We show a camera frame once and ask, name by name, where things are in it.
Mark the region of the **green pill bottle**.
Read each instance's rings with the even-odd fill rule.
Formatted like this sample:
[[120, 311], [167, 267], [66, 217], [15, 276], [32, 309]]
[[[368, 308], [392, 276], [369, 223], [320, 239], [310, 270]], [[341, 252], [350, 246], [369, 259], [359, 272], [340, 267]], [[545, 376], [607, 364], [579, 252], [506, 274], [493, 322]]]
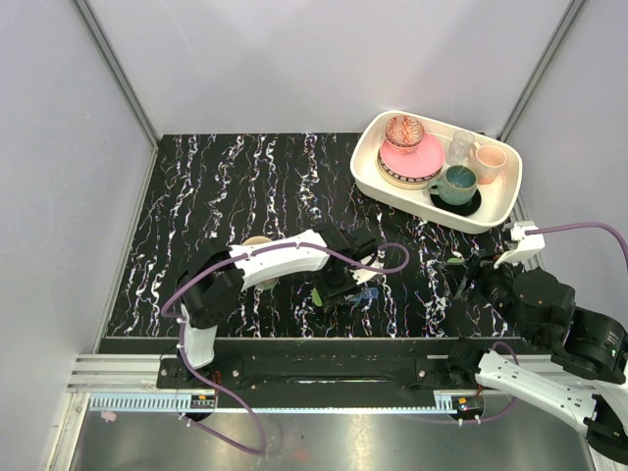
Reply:
[[312, 290], [312, 301], [315, 306], [321, 307], [323, 305], [322, 299], [317, 289]]

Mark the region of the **blue pill organizer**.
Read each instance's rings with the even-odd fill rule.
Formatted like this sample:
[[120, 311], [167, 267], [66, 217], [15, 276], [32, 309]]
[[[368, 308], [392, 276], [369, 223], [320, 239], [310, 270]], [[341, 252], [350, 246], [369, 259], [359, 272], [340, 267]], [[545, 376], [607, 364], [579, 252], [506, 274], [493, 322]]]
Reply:
[[362, 301], [377, 299], [379, 296], [379, 291], [376, 288], [367, 288], [360, 293], [356, 294], [349, 301], [353, 303], [359, 303]]

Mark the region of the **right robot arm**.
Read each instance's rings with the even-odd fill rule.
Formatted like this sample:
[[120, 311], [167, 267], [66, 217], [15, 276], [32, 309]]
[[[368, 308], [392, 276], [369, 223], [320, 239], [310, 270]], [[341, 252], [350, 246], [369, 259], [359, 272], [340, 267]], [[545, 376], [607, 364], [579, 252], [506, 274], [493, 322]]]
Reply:
[[553, 382], [460, 339], [444, 377], [458, 389], [473, 383], [500, 390], [553, 415], [583, 434], [606, 458], [627, 462], [627, 332], [613, 318], [577, 306], [574, 288], [535, 268], [525, 271], [491, 254], [441, 266], [454, 298], [488, 302], [528, 345], [551, 363], [591, 384], [589, 390]]

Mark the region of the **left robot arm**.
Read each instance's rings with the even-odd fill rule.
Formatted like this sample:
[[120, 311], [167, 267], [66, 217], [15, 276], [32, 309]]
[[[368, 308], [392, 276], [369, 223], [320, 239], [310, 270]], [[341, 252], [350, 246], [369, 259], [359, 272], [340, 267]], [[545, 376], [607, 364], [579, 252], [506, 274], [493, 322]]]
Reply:
[[310, 272], [317, 304], [330, 309], [353, 298], [375, 276], [325, 251], [294, 246], [279, 248], [280, 244], [276, 240], [227, 246], [212, 240], [180, 274], [178, 288], [211, 266], [230, 261], [199, 280], [181, 297], [186, 357], [180, 362], [177, 374], [190, 388], [202, 388], [210, 381], [218, 326], [236, 310], [243, 291], [261, 288], [284, 276]]

